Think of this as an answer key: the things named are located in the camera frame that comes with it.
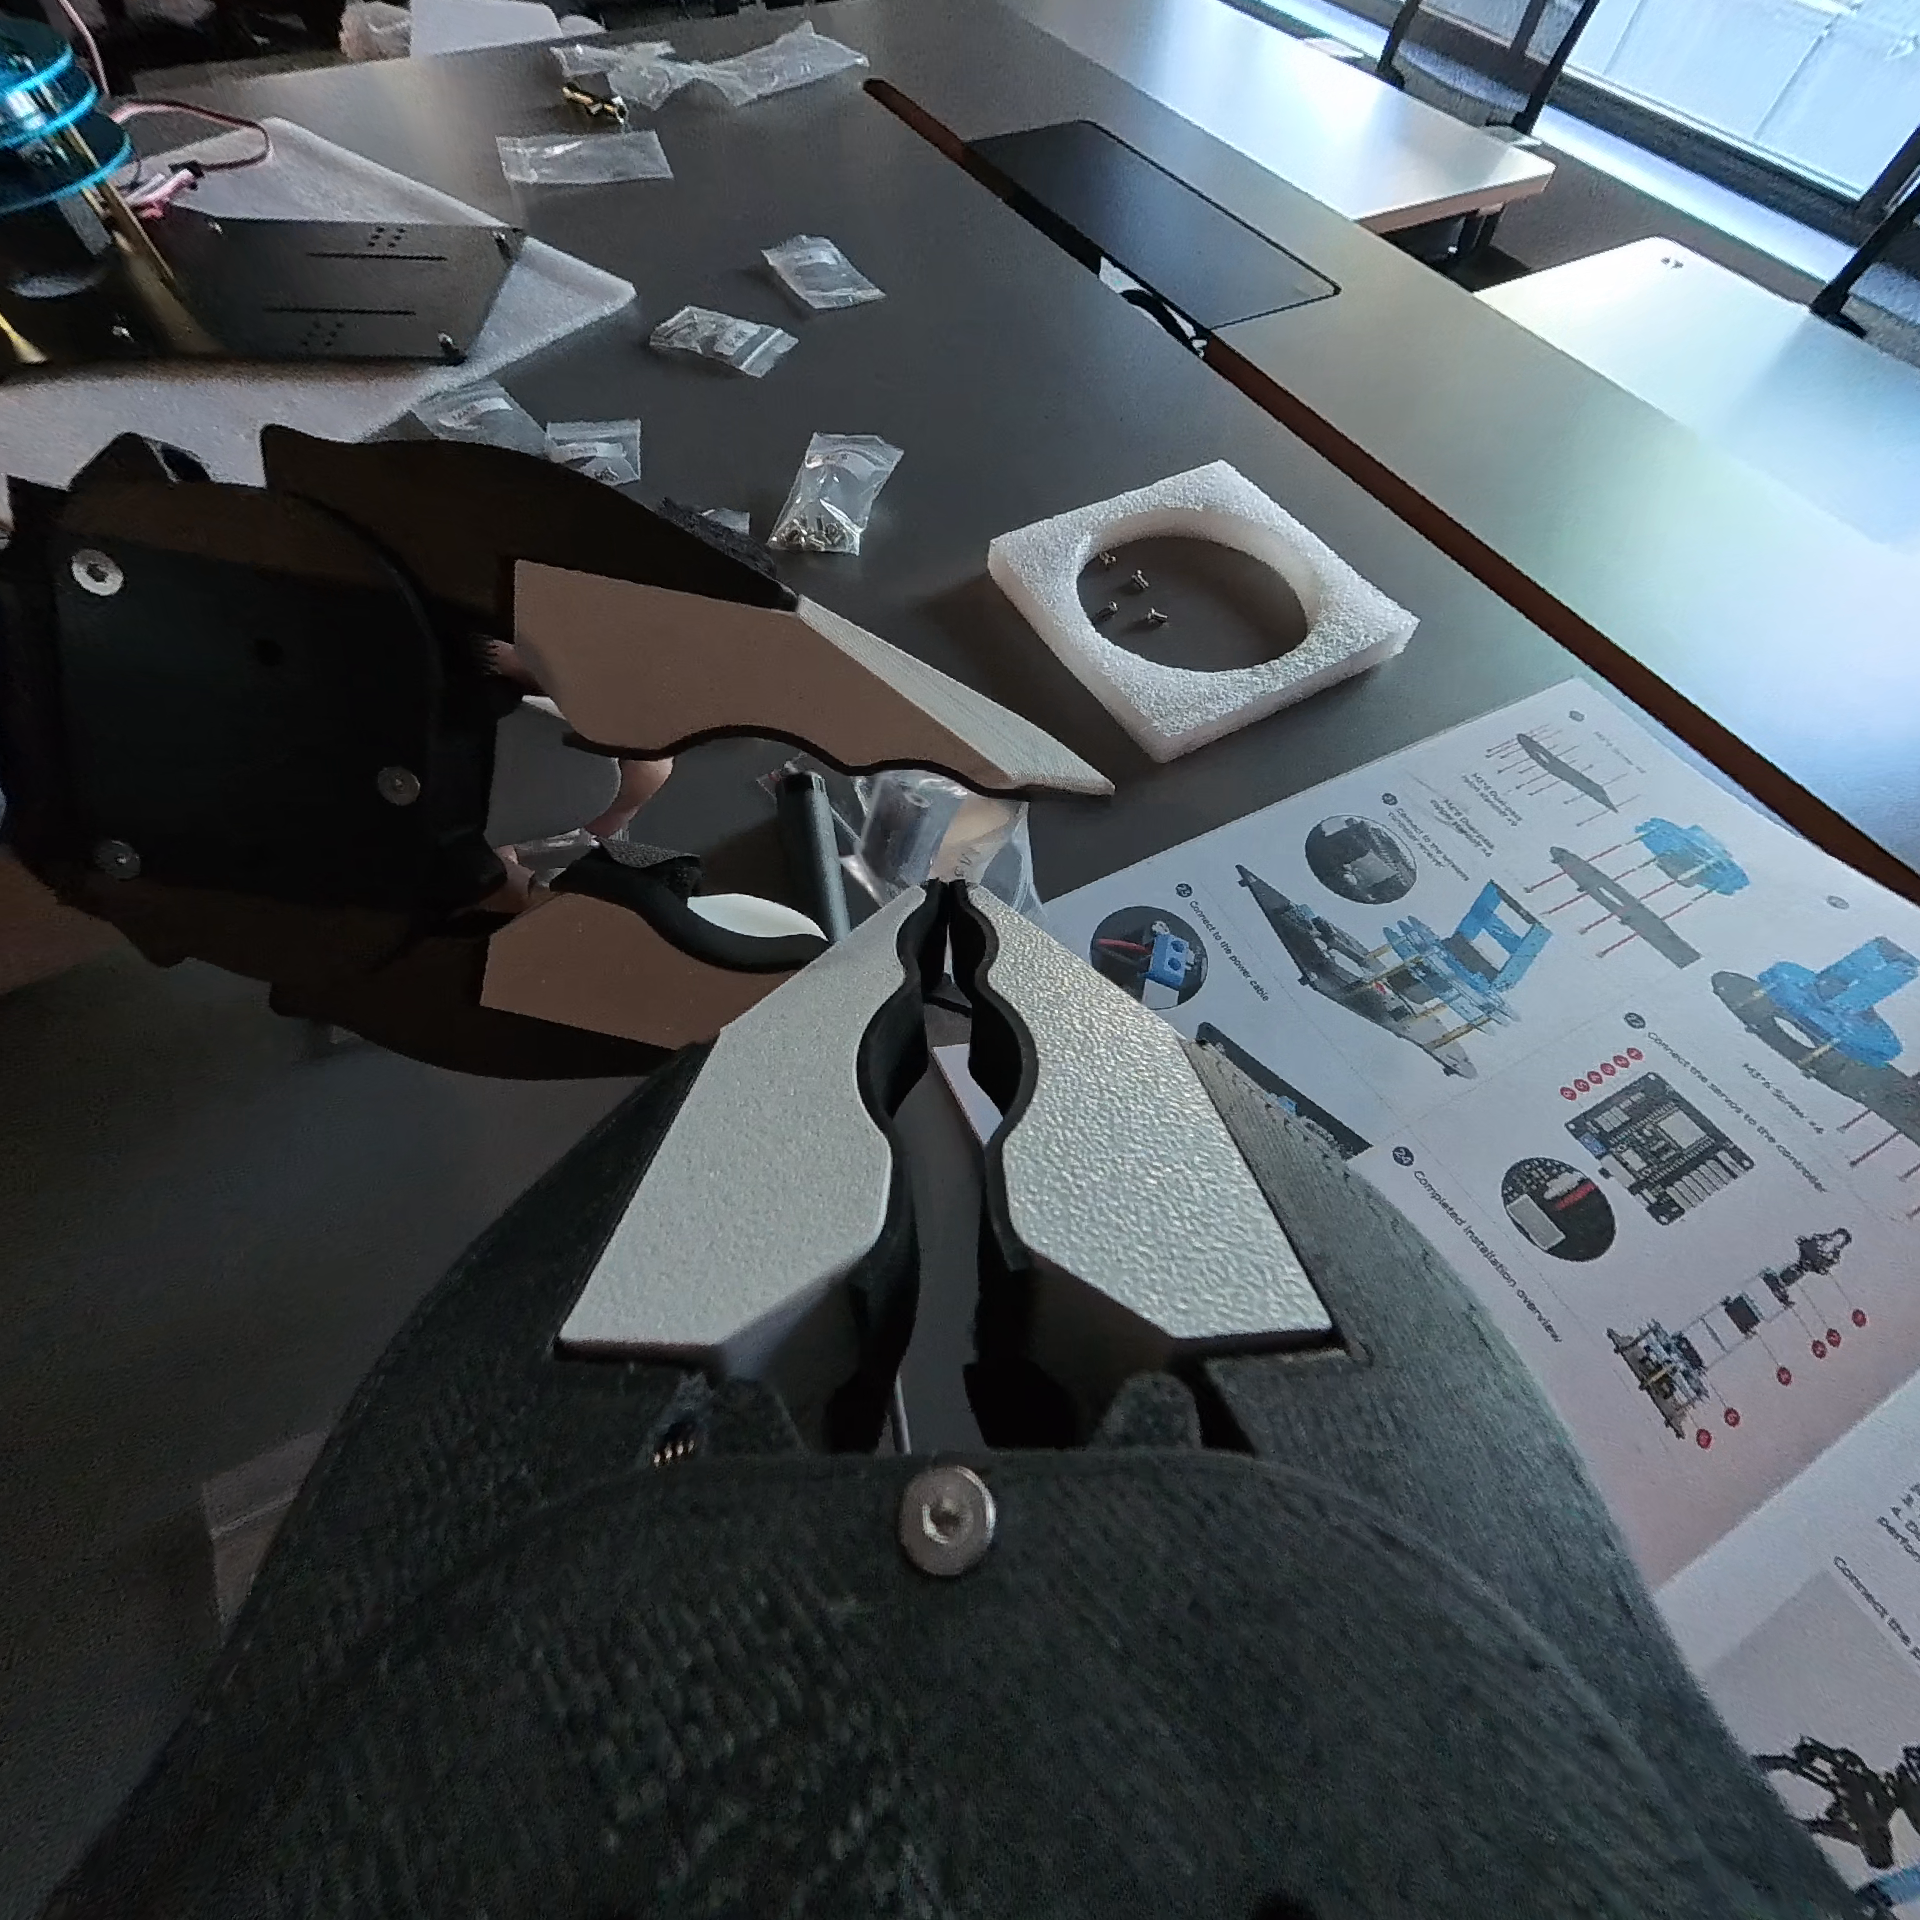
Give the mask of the printed instruction sheet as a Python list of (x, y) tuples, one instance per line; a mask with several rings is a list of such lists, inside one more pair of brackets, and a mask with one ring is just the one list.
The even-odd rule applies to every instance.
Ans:
[(1572, 683), (1046, 923), (1474, 1286), (1764, 1788), (1915, 1916), (1915, 903)]

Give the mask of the long clear plastic bag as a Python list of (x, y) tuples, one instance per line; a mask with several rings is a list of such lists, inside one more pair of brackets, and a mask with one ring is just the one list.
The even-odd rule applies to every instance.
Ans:
[(635, 52), (613, 69), (613, 88), (632, 107), (656, 109), (685, 88), (709, 85), (723, 105), (743, 109), (869, 64), (866, 52), (803, 23), (761, 47), (720, 61)]

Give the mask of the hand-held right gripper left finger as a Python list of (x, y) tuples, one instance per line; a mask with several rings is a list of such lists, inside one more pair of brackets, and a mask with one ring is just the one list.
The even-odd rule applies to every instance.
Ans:
[(560, 1331), (561, 1356), (850, 1379), (908, 1219), (895, 1115), (926, 1073), (944, 887), (887, 903), (733, 1019)]

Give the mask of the large window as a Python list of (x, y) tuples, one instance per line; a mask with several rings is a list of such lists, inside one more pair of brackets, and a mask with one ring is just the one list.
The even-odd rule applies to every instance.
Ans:
[[(1266, 4), (1345, 13), (1339, 34), (1378, 57), (1402, 4)], [(1448, 109), (1483, 95), (1426, 77), (1406, 80)], [(1915, 181), (1915, 3), (1601, 3), (1551, 93), (1536, 131), (1558, 117), (1681, 162), (1753, 162), (1878, 216)]]

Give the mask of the white foam frame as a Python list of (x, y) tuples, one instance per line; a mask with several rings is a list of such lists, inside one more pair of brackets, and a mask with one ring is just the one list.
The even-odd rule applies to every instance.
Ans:
[[(1284, 642), (1263, 635), (1244, 667), (1149, 660), (1081, 602), (1081, 575), (1104, 552), (1140, 540), (1186, 540), (1234, 554), (1281, 582), (1304, 618)], [(1057, 660), (1158, 762), (1341, 684), (1402, 655), (1419, 615), (1369, 582), (1327, 540), (1274, 504), (1231, 462), (1050, 516), (996, 535), (986, 567)]]

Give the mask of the black screwdriver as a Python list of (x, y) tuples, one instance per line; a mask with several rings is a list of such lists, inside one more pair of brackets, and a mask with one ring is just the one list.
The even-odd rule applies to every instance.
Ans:
[(803, 894), (803, 910), (828, 943), (841, 943), (850, 935), (853, 920), (826, 783), (796, 762), (786, 763), (772, 775), (772, 802), (783, 857)]

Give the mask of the black office chair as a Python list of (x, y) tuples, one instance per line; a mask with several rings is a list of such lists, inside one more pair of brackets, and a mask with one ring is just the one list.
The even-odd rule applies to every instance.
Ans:
[(1917, 338), (1917, 181), (1810, 300), (1809, 315), (1858, 338)]
[(1374, 71), (1426, 77), (1521, 107), (1543, 99), (1592, 20), (1598, 3), (1404, 3)]

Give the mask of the toy robot arm base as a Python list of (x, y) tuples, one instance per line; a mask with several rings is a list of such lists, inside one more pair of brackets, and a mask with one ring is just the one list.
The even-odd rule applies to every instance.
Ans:
[(204, 166), (133, 182), (130, 131), (69, 40), (4, 20), (4, 374), (133, 359), (462, 365), (523, 248), (488, 222), (191, 209)]

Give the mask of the clear bag of screws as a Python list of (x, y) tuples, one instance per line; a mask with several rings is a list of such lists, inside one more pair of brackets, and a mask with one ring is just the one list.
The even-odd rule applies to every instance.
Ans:
[(859, 556), (877, 497), (900, 460), (904, 449), (879, 436), (815, 432), (768, 545)]

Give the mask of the grey desk with hatch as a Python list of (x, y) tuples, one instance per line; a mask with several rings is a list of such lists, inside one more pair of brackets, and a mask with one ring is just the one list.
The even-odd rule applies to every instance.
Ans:
[(950, 158), (1087, 115), (1337, 280), (1204, 361), (1667, 730), (1915, 898), (1915, 556), (1458, 289), (1289, 176), (1093, 4), (879, 4), (879, 95)]

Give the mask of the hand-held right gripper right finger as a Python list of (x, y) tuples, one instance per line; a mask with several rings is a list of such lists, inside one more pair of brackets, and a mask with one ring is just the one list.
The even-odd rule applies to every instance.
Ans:
[(957, 887), (983, 1148), (983, 1379), (1117, 1387), (1335, 1322), (1183, 1037), (998, 898)]

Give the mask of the wood-edged grey desk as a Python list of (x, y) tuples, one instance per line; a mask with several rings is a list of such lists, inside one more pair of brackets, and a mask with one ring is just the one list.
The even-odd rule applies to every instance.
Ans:
[(1917, 552), (1917, 371), (1667, 238), (1479, 294), (1865, 539)]
[(1216, 3), (1035, 3), (1042, 32), (1351, 222), (1390, 235), (1539, 198), (1552, 162)]

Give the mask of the clear plastic parts bag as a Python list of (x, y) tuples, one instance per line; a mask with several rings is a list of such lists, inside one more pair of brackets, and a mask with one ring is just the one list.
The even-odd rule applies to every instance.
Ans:
[(876, 905), (928, 880), (964, 880), (1045, 920), (1023, 802), (972, 793), (928, 771), (828, 772), (826, 785), (837, 863)]

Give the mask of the black desk hatch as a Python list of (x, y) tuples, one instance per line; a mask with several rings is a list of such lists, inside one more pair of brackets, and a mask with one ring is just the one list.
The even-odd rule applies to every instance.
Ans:
[(1089, 117), (972, 138), (966, 155), (1030, 225), (1090, 267), (1115, 264), (1202, 333), (1339, 293)]

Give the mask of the white foam sheet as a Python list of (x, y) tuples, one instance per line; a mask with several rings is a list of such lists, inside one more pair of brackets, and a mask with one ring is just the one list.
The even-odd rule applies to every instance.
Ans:
[[(187, 199), (212, 214), (432, 222), (483, 220), (456, 194), (266, 115), (272, 155), (213, 174)], [(222, 481), (259, 477), (257, 434), (291, 424), (327, 440), (367, 440), (443, 388), (501, 374), (606, 318), (634, 313), (634, 288), (584, 260), (527, 238), (464, 367), (168, 361), (4, 378), (4, 476), (64, 485), (113, 436), (193, 452)]]

